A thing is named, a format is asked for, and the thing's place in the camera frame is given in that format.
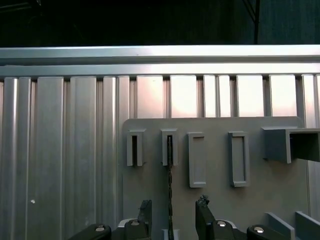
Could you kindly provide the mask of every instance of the aluminum panel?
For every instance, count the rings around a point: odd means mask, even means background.
[[[305,126],[316,128],[316,96],[315,96],[315,77],[313,75],[302,76],[303,105]]]
[[[117,226],[117,79],[103,78],[102,223]]]
[[[96,88],[95,77],[70,80],[65,227],[72,234],[96,222]]]
[[[272,116],[297,116],[296,78],[294,75],[271,75]]]
[[[67,64],[98,63],[106,60],[112,63],[155,61],[173,59],[197,60],[221,59],[225,62],[243,62],[248,56],[251,62],[277,62],[306,59],[317,61],[319,45],[181,45],[181,46],[95,46],[95,47],[15,47],[0,50],[0,63],[20,65],[33,63],[48,65],[57,62]]]
[[[27,202],[28,202],[28,169],[29,169],[29,137],[30,137],[30,106],[31,79],[29,77],[18,80],[18,120],[17,120],[17,165],[15,186],[15,222],[14,239],[24,239],[27,233]]]
[[[0,66],[1,77],[122,75],[288,75],[318,74],[320,63],[226,62],[109,65]]]
[[[30,85],[29,78],[4,80],[1,239],[23,239],[26,235]]]
[[[305,75],[304,81],[304,99],[305,99],[305,123],[307,128],[320,127],[320,76]],[[320,164],[308,161],[309,174],[309,197],[310,213],[309,215],[320,221]]]
[[[264,93],[261,75],[236,76],[239,117],[263,117]]]
[[[123,124],[126,120],[130,118],[130,78],[128,76],[120,76],[116,81],[116,163],[117,166],[123,166],[123,162],[119,162],[120,157],[125,154],[125,148],[123,139]],[[117,193],[115,210],[117,212],[116,222],[113,224],[118,224],[123,220],[123,178],[122,178],[122,167],[116,168],[117,177]]]
[[[164,117],[164,80],[162,76],[138,76],[137,118]]]
[[[1,239],[12,239],[15,231],[18,79],[4,79],[1,156],[0,226]]]
[[[63,105],[62,77],[41,77],[37,81],[36,115],[36,228],[38,238],[61,239],[63,216]]]
[[[231,89],[228,75],[220,75],[217,78],[217,116],[231,117]]]
[[[171,117],[196,118],[198,115],[196,76],[170,76]]]
[[[214,75],[203,76],[203,101],[204,101],[204,116],[206,118],[214,118],[217,116],[217,82]]]

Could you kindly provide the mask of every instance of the black plastic part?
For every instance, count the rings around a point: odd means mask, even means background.
[[[104,228],[104,230],[96,231],[98,228]],[[103,224],[92,224],[69,240],[111,240],[111,228]]]
[[[152,229],[152,201],[143,200],[140,206],[138,221],[144,222],[147,227],[148,235],[151,235]]]
[[[195,229],[199,240],[212,240],[214,237],[213,223],[216,219],[208,208],[208,203],[204,198],[195,202]]]
[[[235,240],[234,231],[230,223],[224,222],[225,226],[218,225],[219,220],[213,222],[213,239],[214,240]]]
[[[255,231],[256,227],[262,228],[263,232],[258,233]],[[248,227],[246,235],[248,240],[290,240],[288,237],[264,225],[253,225]]]
[[[128,221],[124,225],[124,237],[125,240],[151,240],[147,225],[138,220]]]

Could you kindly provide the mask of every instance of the gray plastic panel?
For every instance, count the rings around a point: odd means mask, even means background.
[[[293,159],[320,161],[320,131],[315,128],[265,128],[265,158],[290,164]]]
[[[123,219],[137,216],[143,199],[152,199],[152,239],[163,239],[168,228],[168,170],[163,166],[162,129],[177,129],[178,162],[172,167],[173,228],[183,240],[197,239],[195,202],[208,195],[216,219],[233,222],[245,231],[254,224],[267,224],[265,212],[272,212],[294,226],[295,212],[309,212],[306,161],[291,164],[264,160],[262,128],[301,128],[298,117],[129,119],[123,125],[123,139],[129,130],[145,129],[147,163],[127,167],[123,154]],[[230,186],[229,132],[246,132],[249,137],[250,186]],[[206,151],[205,187],[190,188],[188,133],[203,133]]]
[[[249,137],[244,131],[231,131],[229,137],[229,169],[232,187],[250,185]]]

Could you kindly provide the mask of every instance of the corrugated metal wall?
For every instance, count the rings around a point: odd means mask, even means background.
[[[66,239],[96,222],[114,228],[129,118],[300,116],[314,128],[319,81],[315,74],[6,77],[0,238]],[[309,165],[314,176],[317,169]],[[309,214],[317,219],[315,187]]]

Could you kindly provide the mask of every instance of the gray plastic fin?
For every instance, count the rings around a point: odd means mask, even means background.
[[[290,240],[296,239],[295,229],[292,226],[274,215],[272,212],[266,212],[265,214],[267,216],[267,224],[271,229],[285,235]]]
[[[126,136],[126,165],[137,165],[141,167],[144,164],[144,131],[130,130]]]
[[[295,212],[296,236],[301,240],[319,240],[320,222],[314,220],[301,211]]]
[[[177,129],[161,129],[162,132],[162,165],[168,165],[168,136],[172,136],[172,164],[178,165],[178,135]]]
[[[262,128],[265,158],[290,164],[294,159],[320,161],[318,128]]]
[[[190,188],[206,186],[207,154],[204,141],[205,135],[202,132],[188,133]]]
[[[249,137],[244,131],[230,131],[229,144],[229,175],[232,187],[250,185]]]

